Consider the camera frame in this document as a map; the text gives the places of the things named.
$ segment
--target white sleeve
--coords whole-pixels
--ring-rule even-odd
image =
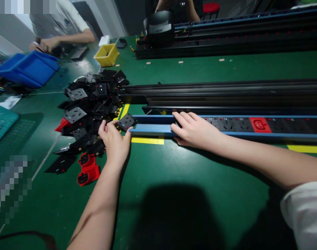
[[[281,201],[281,212],[292,228],[299,250],[317,250],[317,182],[291,190]]]
[[[86,29],[90,29],[88,24],[83,20],[74,5],[69,0],[58,0],[58,3],[68,13],[69,17],[72,19],[79,31],[83,32]]]
[[[39,14],[30,14],[29,16],[30,16],[30,20],[32,22],[32,28],[33,28],[34,35],[40,39],[46,38],[45,37],[46,36],[45,29],[41,25],[42,20],[41,20]]]

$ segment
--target red chair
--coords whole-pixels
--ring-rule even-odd
[[[205,3],[203,5],[203,19],[205,19],[205,16],[210,14],[209,19],[211,18],[212,14],[216,13],[216,17],[218,15],[218,12],[220,11],[220,5],[218,3]]]

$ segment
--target person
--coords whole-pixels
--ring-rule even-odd
[[[30,14],[36,36],[31,51],[51,53],[61,43],[87,44],[96,40],[87,23],[69,0],[56,0],[55,14]]]
[[[153,6],[156,6],[155,13],[173,12],[173,23],[198,22],[203,16],[202,0],[154,0]]]
[[[284,188],[281,211],[292,228],[298,249],[317,249],[317,158],[284,148],[221,133],[194,113],[173,112],[181,127],[171,124],[178,145],[207,150],[248,165]],[[68,250],[110,249],[114,233],[119,176],[130,148],[131,133],[116,129],[118,121],[103,121],[99,135],[107,161]]]

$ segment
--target yellow plastic bin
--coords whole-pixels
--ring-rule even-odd
[[[112,43],[100,47],[93,58],[96,59],[102,67],[113,66],[119,54],[116,44]]]

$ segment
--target pixelated blur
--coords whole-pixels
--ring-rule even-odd
[[[54,14],[56,0],[0,0],[0,14]]]
[[[23,178],[31,161],[30,156],[10,156],[9,161],[6,161],[4,167],[1,168],[0,219],[4,221],[4,224],[9,224],[10,219],[18,211],[23,197],[31,189],[32,179]],[[3,208],[2,205],[6,202],[10,205]]]

